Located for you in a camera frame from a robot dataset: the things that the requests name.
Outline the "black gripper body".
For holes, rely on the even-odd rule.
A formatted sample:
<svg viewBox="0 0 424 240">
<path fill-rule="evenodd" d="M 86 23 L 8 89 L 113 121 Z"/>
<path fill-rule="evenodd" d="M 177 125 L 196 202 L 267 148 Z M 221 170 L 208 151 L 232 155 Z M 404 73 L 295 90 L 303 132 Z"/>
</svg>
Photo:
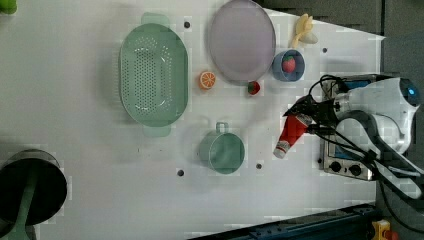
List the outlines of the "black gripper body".
<svg viewBox="0 0 424 240">
<path fill-rule="evenodd" d="M 284 113 L 284 116 L 297 117 L 307 124 L 315 122 L 319 125 L 335 126 L 338 119 L 334 112 L 333 103 L 333 99 L 317 102 L 311 95 L 306 95 L 298 99 L 295 104 Z"/>
</svg>

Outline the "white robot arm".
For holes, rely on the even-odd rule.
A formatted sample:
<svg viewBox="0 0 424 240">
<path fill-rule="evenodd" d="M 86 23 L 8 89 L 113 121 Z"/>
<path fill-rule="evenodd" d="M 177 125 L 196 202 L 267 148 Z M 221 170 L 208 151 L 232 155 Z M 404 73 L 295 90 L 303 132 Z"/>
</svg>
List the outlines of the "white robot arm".
<svg viewBox="0 0 424 240">
<path fill-rule="evenodd" d="M 423 211 L 423 169 L 404 156 L 412 140 L 412 123 L 420 92 L 408 79 L 383 77 L 346 89 L 347 80 L 325 75 L 339 85 L 324 101 L 311 94 L 298 99 L 284 116 L 284 131 L 294 137 L 311 133 L 340 148 L 368 168 L 406 204 Z"/>
</svg>

